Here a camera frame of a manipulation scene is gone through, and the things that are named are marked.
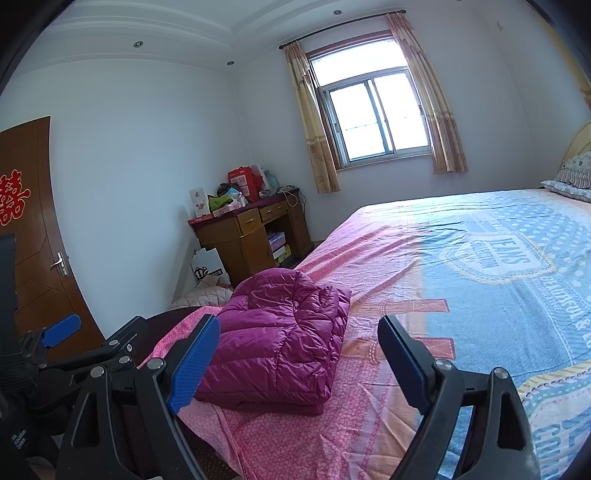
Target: window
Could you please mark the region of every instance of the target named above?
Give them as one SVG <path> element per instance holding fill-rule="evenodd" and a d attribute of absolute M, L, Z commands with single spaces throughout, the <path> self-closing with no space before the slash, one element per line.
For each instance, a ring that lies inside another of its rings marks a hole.
<path fill-rule="evenodd" d="M 343 167 L 431 152 L 408 65 L 392 40 L 312 59 Z"/>

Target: headboard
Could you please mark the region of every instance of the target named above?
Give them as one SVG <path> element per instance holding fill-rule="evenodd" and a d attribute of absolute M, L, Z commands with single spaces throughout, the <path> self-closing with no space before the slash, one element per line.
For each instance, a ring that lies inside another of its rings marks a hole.
<path fill-rule="evenodd" d="M 587 122 L 575 136 L 569 149 L 566 151 L 563 163 L 575 155 L 591 151 L 591 120 Z"/>

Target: curtain rod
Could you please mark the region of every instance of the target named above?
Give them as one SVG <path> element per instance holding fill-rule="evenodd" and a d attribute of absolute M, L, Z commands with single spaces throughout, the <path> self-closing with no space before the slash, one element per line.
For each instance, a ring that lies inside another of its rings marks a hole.
<path fill-rule="evenodd" d="M 327 30 L 330 30 L 331 28 L 341 27 L 343 25 L 347 25 L 347 24 L 350 24 L 350 23 L 353 23 L 353 22 L 358 22 L 360 20 L 367 20 L 368 18 L 382 17 L 385 14 L 405 14 L 405 13 L 406 13 L 406 10 L 403 9 L 403 10 L 396 10 L 394 12 L 384 12 L 383 14 L 368 15 L 367 17 L 355 18 L 354 20 L 349 20 L 349 21 L 346 21 L 346 22 L 338 23 L 336 25 L 332 25 L 330 27 L 323 28 L 322 30 L 316 30 L 315 32 L 308 33 L 307 35 L 304 35 L 303 37 L 296 38 L 295 40 L 292 40 L 292 41 L 289 41 L 287 43 L 284 43 L 283 45 L 279 45 L 279 50 L 283 50 L 286 46 L 288 46 L 289 44 L 291 44 L 291 43 L 293 43 L 295 41 L 303 40 L 305 38 L 311 37 L 312 35 L 316 35 L 317 33 L 322 33 L 322 32 L 325 32 Z"/>

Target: magenta down jacket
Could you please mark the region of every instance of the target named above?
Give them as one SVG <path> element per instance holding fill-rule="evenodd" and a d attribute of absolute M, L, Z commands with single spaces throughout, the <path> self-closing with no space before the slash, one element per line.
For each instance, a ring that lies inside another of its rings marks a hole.
<path fill-rule="evenodd" d="M 350 298 L 285 268 L 243 281 L 217 315 L 220 342 L 195 398 L 235 410 L 322 413 Z"/>

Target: desk drawer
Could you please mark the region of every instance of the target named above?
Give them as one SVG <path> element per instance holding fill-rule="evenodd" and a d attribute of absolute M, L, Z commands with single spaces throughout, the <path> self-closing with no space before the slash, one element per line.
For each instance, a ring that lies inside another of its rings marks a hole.
<path fill-rule="evenodd" d="M 256 208 L 237 215 L 236 219 L 240 225 L 242 235 L 253 232 L 261 226 L 261 217 L 259 216 L 258 209 Z"/>
<path fill-rule="evenodd" d="M 284 200 L 283 202 L 274 203 L 273 205 L 260 208 L 259 210 L 261 211 L 261 220 L 263 223 L 270 222 L 271 220 L 279 218 L 281 215 L 287 213 L 287 202 Z"/>

